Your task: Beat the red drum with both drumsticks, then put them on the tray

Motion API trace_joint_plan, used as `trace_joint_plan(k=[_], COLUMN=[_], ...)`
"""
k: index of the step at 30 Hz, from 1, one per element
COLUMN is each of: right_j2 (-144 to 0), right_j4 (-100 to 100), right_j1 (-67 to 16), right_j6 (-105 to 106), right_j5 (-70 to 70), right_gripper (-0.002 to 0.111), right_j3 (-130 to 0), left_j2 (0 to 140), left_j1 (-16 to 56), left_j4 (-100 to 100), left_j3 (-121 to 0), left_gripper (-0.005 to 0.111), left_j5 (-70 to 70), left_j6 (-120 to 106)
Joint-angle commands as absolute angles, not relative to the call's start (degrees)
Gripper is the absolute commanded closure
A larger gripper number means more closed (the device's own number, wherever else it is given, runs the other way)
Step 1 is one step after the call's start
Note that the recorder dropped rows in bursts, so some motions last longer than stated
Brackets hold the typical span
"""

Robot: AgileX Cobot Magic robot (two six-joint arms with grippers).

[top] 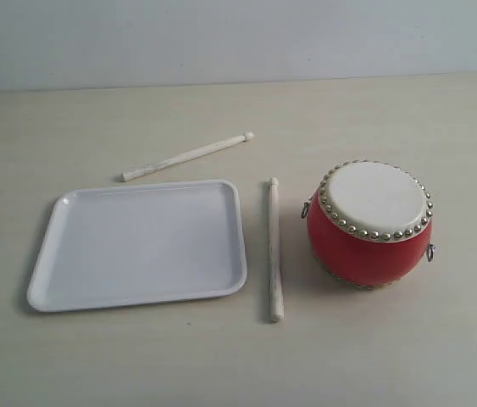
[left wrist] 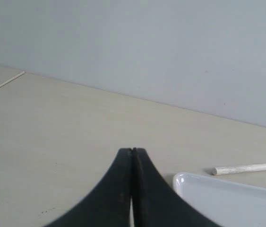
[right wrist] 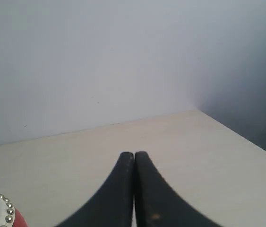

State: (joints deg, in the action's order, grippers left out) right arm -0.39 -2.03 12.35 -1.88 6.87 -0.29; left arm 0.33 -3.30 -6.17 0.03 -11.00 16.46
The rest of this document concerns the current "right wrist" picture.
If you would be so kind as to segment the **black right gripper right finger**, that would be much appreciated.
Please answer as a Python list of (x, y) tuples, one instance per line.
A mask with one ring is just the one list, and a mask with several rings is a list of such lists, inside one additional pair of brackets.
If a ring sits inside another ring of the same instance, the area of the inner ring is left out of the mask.
[(183, 200), (144, 151), (135, 153), (135, 214), (138, 227), (219, 226)]

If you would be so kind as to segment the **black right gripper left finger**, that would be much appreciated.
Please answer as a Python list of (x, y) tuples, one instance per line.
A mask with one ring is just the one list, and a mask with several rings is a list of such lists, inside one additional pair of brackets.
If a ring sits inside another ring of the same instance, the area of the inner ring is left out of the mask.
[(122, 152), (98, 191), (59, 227), (130, 227), (134, 155)]

